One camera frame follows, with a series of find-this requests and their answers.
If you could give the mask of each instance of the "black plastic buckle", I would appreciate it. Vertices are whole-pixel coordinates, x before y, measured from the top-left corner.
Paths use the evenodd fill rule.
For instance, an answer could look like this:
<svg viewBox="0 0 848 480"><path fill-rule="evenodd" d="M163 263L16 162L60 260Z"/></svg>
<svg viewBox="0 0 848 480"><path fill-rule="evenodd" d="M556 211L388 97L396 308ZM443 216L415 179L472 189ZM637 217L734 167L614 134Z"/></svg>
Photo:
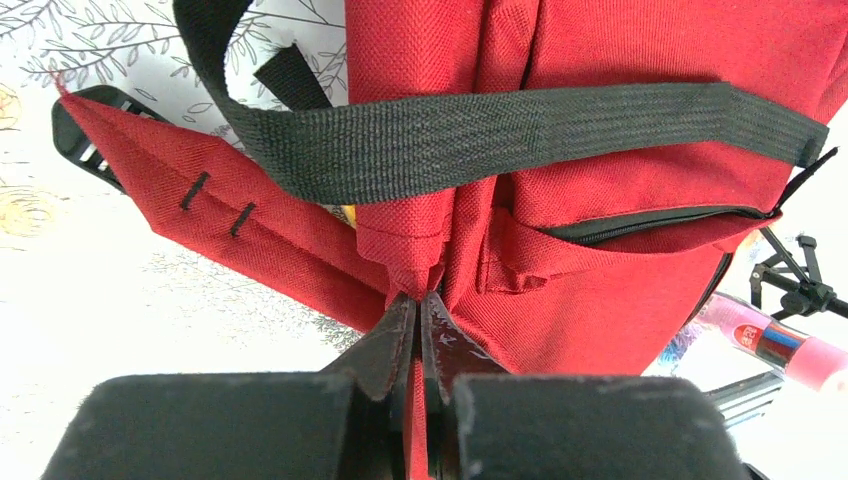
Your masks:
<svg viewBox="0 0 848 480"><path fill-rule="evenodd" d="M75 92L74 95L110 107L120 108L142 117L168 123L161 115L150 110L138 100L109 85L86 88ZM53 104L51 116L53 119L53 145L59 154L72 164L125 193L121 182L118 181L109 167L109 162L97 151L97 148L58 100Z"/></svg>

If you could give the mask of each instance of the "black strap loop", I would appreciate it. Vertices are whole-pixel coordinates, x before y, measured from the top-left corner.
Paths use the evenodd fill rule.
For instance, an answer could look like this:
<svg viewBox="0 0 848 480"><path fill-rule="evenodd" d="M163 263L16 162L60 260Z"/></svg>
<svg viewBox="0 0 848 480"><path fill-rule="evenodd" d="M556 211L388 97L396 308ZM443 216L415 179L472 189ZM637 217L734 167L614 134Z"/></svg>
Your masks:
<svg viewBox="0 0 848 480"><path fill-rule="evenodd" d="M290 110L333 106L295 45L280 49L254 76Z"/></svg>
<svg viewBox="0 0 848 480"><path fill-rule="evenodd" d="M372 203L637 148L718 141L801 167L827 127L726 83L407 98L276 112L227 93L224 55L250 0L175 0L191 62L247 151L292 195Z"/></svg>

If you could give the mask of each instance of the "black webbing strap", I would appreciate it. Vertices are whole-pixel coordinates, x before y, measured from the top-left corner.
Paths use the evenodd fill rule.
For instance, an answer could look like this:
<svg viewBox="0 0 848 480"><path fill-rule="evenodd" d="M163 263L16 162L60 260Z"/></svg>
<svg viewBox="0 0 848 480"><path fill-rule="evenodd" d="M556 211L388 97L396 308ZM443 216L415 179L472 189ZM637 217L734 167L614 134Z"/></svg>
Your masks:
<svg viewBox="0 0 848 480"><path fill-rule="evenodd" d="M333 106L295 45L280 49L254 76L290 110Z"/></svg>
<svg viewBox="0 0 848 480"><path fill-rule="evenodd" d="M250 0L175 0L192 64L247 151L324 204L393 200L637 148L718 141L806 167L827 127L725 83L407 98L276 112L227 93L224 55Z"/></svg>

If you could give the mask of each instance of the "metal stand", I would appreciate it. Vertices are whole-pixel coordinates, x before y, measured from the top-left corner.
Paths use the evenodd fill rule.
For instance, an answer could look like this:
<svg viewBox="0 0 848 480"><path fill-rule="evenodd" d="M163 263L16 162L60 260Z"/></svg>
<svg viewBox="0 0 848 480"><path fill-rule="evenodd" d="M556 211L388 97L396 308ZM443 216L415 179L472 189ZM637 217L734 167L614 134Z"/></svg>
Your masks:
<svg viewBox="0 0 848 480"><path fill-rule="evenodd" d="M783 310L772 315L775 320L785 320L793 315L809 317L817 312L830 311L848 318L848 303L838 300L836 292L822 282L819 262L816 258L816 239L801 235L798 245L804 250L807 266L802 267L786 250L786 247L769 228L760 230L774 248L775 253L765 262L759 263L751 272L751 304L762 308L763 283L773 285L787 292L780 299ZM784 277L791 273L797 281Z"/></svg>

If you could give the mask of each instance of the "red fabric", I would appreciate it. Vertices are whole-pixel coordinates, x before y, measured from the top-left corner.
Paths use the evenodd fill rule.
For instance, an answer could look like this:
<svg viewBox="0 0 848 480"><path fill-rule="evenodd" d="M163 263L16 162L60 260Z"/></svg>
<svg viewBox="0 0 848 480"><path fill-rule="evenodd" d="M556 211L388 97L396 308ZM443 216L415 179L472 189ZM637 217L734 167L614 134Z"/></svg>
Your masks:
<svg viewBox="0 0 848 480"><path fill-rule="evenodd" d="M354 103L729 81L828 121L848 96L848 4L836 0L358 0L346 15ZM693 313L722 256L762 222L713 217L593 248L539 228L676 207L768 211L790 175L726 145L643 149L362 205L354 232L220 139L63 102L158 233L361 330L397 292L420 298L443 280L455 321L517 373L640 373ZM420 479L416 365L407 465Z"/></svg>

